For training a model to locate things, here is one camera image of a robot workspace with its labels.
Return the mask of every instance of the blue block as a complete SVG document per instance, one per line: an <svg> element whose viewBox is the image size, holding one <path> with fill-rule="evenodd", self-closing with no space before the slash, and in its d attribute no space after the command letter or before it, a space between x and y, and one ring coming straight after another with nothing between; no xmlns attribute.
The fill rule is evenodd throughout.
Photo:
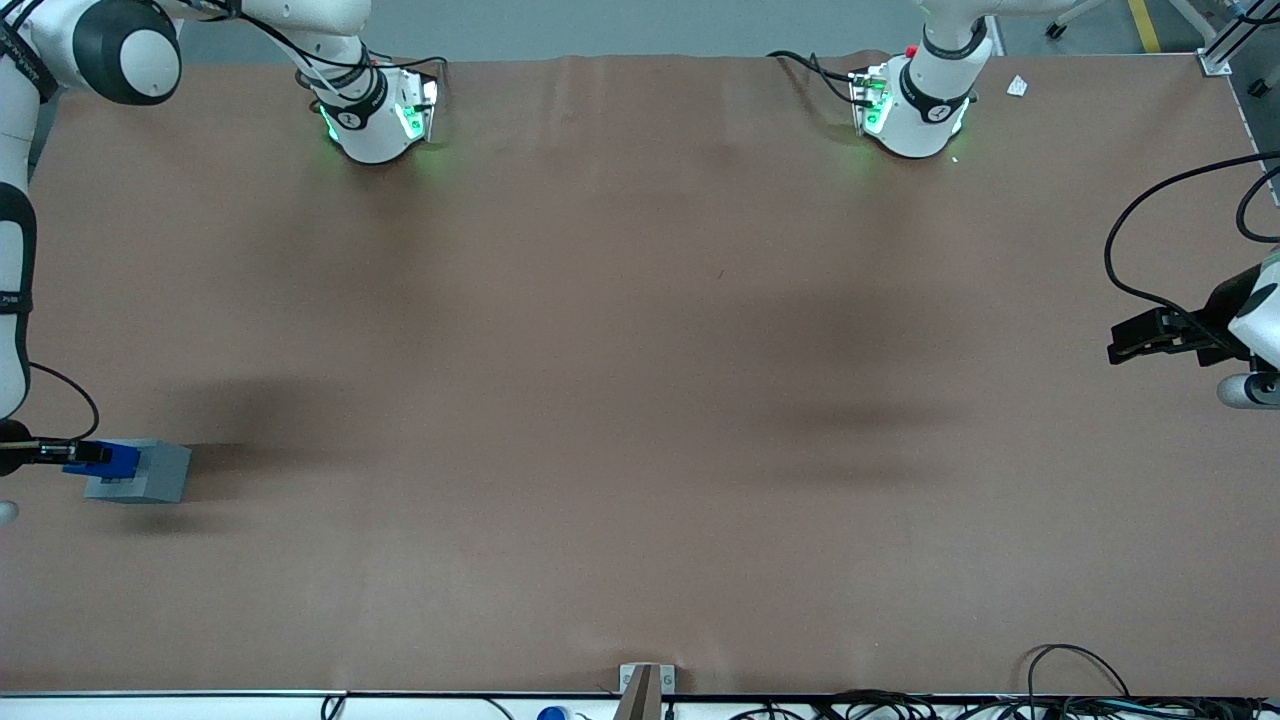
<svg viewBox="0 0 1280 720"><path fill-rule="evenodd" d="M84 497L106 502L157 503L178 502L187 484L191 450L157 439L109 439L113 446L138 451L133 475L128 478L90 478Z"/></svg>

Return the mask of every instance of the gray floor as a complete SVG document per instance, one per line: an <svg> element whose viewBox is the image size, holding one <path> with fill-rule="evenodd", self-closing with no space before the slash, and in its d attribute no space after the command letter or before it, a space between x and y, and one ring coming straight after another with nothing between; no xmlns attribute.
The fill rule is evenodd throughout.
<svg viewBox="0 0 1280 720"><path fill-rule="evenodd" d="M460 61L750 56L780 47L846 55L918 42L920 23L920 12L906 0L383 0L362 37L383 53ZM270 42L244 27L188 23L183 51L196 63L279 60Z"/></svg>

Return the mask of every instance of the brown paper sheet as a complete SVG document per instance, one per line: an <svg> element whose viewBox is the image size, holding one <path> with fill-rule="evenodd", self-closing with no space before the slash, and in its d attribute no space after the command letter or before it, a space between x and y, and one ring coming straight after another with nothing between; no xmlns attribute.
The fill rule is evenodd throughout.
<svg viewBox="0 0 1280 720"><path fill-rule="evenodd" d="M1115 215L1251 150L1225 79L1000 59L924 161L772 60L448 82L447 145L380 168L284 68L67 97L32 356L102 437L196 455L174 507L0 480L0 687L591 689L654 659L695 691L1012 691L1060 641L1142 693L1274 692L1276 419L1217 404L1236 368L1105 356L1146 307L1103 277ZM1198 306L1257 263L1256 172L1153 199L1121 272ZM83 415L37 377L19 418Z"/></svg>

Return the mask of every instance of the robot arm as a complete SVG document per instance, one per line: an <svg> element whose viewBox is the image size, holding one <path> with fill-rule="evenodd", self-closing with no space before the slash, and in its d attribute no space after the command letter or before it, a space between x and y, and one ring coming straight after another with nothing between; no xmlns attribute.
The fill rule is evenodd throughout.
<svg viewBox="0 0 1280 720"><path fill-rule="evenodd" d="M182 78L172 18L242 18L301 69L329 136L358 163L385 163L424 140L433 78L379 67L356 36L371 0L14 0L0 28L0 419L26 400L26 329L36 255L27 159L36 114L58 86L156 105Z"/></svg>
<svg viewBox="0 0 1280 720"><path fill-rule="evenodd" d="M946 146L969 109L973 83L991 58L986 15L1056 13L1075 0L913 0L924 13L914 55L868 69L855 96L860 131L905 158L928 158Z"/></svg>

